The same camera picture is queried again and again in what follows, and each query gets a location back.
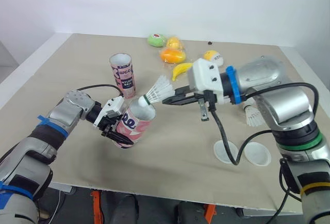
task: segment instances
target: toy orange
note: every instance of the toy orange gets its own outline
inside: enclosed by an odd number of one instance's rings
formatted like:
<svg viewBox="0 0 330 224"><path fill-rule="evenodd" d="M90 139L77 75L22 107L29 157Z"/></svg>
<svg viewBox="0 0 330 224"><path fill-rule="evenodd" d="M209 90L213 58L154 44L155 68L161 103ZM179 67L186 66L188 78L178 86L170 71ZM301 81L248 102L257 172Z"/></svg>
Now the toy orange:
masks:
<svg viewBox="0 0 330 224"><path fill-rule="evenodd" d="M160 51L160 58L167 63L181 63L186 59L186 53L166 47Z"/></svg>

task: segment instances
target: toy banana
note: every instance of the toy banana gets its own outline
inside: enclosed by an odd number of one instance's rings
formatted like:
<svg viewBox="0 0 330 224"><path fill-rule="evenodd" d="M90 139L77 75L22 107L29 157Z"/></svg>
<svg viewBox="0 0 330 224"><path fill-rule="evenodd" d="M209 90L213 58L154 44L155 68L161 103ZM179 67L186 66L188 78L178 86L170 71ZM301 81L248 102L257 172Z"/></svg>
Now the toy banana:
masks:
<svg viewBox="0 0 330 224"><path fill-rule="evenodd" d="M172 80L175 81L176 77L181 74L185 73L189 68L191 68L192 63L181 63L179 65L176 65L173 69L173 77Z"/></svg>

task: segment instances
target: nylon balls can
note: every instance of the nylon balls can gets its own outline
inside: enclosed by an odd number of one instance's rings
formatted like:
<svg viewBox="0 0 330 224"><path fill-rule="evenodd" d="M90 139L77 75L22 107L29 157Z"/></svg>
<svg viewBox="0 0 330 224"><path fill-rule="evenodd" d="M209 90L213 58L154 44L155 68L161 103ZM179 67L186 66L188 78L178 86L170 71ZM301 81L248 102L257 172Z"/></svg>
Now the nylon balls can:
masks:
<svg viewBox="0 0 330 224"><path fill-rule="evenodd" d="M110 65L116 85L123 91L124 98L130 99L135 95L135 80L132 58L128 54L118 53L110 57Z"/></svg>
<svg viewBox="0 0 330 224"><path fill-rule="evenodd" d="M133 143L137 143L151 121L156 117L156 109L153 105L141 107L138 99L130 102L127 111L123 114L116 131L127 136ZM120 148L130 148L133 145L122 144L114 141Z"/></svg>

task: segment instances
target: green ring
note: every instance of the green ring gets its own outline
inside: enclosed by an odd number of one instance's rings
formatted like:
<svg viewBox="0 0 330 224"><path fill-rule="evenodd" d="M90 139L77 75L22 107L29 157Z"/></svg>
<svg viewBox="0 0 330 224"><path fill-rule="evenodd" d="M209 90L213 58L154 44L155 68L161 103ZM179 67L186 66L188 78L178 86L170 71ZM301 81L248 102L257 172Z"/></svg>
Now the green ring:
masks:
<svg viewBox="0 0 330 224"><path fill-rule="evenodd" d="M307 150L312 147L315 147L317 144L319 144L321 142L321 140L322 140L322 134L321 134L321 132L319 132L317 137L315 137L314 140L310 141L307 144L303 144L303 145L299 145L299 146L285 146L285 145L281 145L281 144L278 144L278 145L285 150L301 151L301 150Z"/></svg>
<svg viewBox="0 0 330 224"><path fill-rule="evenodd" d="M143 95L143 97L144 97L146 103L147 103L148 105L150 105L149 99L146 97L146 95Z"/></svg>

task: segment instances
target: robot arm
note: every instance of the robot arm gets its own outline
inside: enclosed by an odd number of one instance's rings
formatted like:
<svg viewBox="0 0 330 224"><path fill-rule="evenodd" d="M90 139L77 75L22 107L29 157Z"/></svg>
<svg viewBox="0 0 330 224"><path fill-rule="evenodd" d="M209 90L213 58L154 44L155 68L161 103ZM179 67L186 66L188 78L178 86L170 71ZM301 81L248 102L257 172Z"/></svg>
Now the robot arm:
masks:
<svg viewBox="0 0 330 224"><path fill-rule="evenodd" d="M115 132L124 109L122 97L102 108L84 92L70 91L46 117L39 116L32 133L0 159L0 223L38 223L34 201L51 182L49 164L80 119L93 123L103 136L131 143Z"/></svg>
<svg viewBox="0 0 330 224"><path fill-rule="evenodd" d="M199 59L188 79L189 86L176 89L163 104L198 102L202 121L208 121L206 102L214 117L215 102L239 104L253 97L283 156L280 165L286 183L301 194L306 223L326 218L330 223L330 148L314 121L318 97L312 109L300 87L281 87L290 80L281 62L267 56L237 70L230 66L221 74L214 63Z"/></svg>

